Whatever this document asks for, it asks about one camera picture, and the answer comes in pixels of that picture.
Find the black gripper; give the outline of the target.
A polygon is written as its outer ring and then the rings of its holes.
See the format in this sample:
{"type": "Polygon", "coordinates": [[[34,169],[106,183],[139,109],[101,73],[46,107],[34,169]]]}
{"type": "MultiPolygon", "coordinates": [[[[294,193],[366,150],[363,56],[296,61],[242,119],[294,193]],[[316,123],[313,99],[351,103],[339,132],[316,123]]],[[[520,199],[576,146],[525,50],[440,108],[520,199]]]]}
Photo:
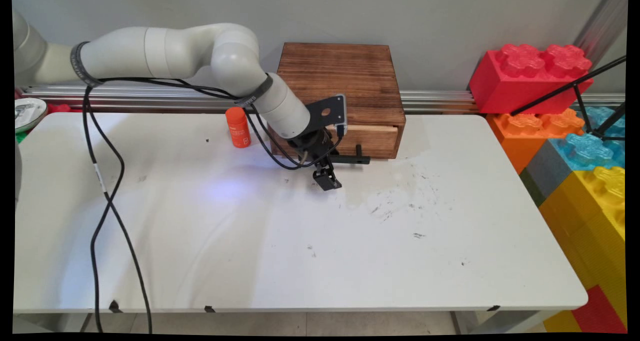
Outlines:
{"type": "Polygon", "coordinates": [[[330,159],[339,155],[339,140],[334,142],[332,138],[329,131],[316,130],[290,139],[290,147],[304,158],[302,167],[315,167],[313,179],[323,191],[342,188],[330,159]]]}

